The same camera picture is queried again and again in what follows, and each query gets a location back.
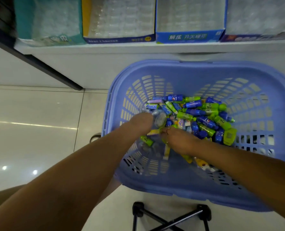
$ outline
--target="person's left hand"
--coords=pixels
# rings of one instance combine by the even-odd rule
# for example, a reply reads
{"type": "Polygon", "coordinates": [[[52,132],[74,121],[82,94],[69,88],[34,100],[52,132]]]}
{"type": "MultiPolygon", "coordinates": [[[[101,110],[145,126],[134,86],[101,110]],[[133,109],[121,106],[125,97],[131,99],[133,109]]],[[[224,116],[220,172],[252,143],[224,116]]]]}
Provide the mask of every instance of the person's left hand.
{"type": "Polygon", "coordinates": [[[129,123],[133,125],[133,128],[138,131],[141,136],[146,135],[152,128],[153,116],[150,113],[139,113],[133,116],[129,123]]]}

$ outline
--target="person's right arm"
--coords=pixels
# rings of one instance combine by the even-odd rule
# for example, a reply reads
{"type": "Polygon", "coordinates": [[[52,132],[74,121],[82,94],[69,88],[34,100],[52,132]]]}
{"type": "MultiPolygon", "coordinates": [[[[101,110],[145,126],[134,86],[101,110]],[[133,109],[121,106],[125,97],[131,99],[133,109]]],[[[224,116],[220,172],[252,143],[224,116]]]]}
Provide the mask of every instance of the person's right arm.
{"type": "Polygon", "coordinates": [[[196,156],[223,170],[285,218],[285,162],[164,129],[162,138],[179,154],[196,156]]]}

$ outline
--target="transparent packaged item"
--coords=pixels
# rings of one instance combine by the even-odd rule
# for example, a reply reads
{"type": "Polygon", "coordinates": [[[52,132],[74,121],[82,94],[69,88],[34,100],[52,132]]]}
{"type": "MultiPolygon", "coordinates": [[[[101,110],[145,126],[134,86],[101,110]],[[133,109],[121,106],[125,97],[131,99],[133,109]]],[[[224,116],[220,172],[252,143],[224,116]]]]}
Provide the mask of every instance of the transparent packaged item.
{"type": "Polygon", "coordinates": [[[158,43],[217,42],[225,30],[227,0],[157,0],[158,43]]]}
{"type": "Polygon", "coordinates": [[[18,38],[30,46],[79,45],[81,0],[14,0],[18,38]]]}
{"type": "Polygon", "coordinates": [[[222,41],[285,39],[285,0],[229,0],[222,41]]]}
{"type": "Polygon", "coordinates": [[[89,44],[155,41],[155,0],[82,0],[89,44]]]}

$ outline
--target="hand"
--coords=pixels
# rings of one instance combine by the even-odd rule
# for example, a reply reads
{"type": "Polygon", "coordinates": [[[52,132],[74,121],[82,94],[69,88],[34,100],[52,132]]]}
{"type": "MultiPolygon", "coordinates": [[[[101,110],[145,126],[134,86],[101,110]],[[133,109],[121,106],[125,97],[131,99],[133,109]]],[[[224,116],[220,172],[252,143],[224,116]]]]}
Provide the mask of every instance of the hand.
{"type": "Polygon", "coordinates": [[[196,136],[174,127],[162,129],[161,137],[166,140],[169,147],[181,155],[193,155],[197,145],[202,143],[196,136]]]}
{"type": "Polygon", "coordinates": [[[146,135],[150,132],[153,124],[153,116],[150,113],[139,113],[131,118],[129,123],[139,132],[139,135],[146,135]]]}

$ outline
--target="person's left arm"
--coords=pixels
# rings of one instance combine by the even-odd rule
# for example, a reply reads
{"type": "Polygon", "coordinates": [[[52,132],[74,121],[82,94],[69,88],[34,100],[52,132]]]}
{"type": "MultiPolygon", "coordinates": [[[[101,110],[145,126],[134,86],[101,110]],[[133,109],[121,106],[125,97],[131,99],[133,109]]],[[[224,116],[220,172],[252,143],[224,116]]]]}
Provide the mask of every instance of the person's left arm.
{"type": "Polygon", "coordinates": [[[81,230],[122,157],[153,116],[135,115],[25,185],[0,206],[0,231],[81,230]]]}

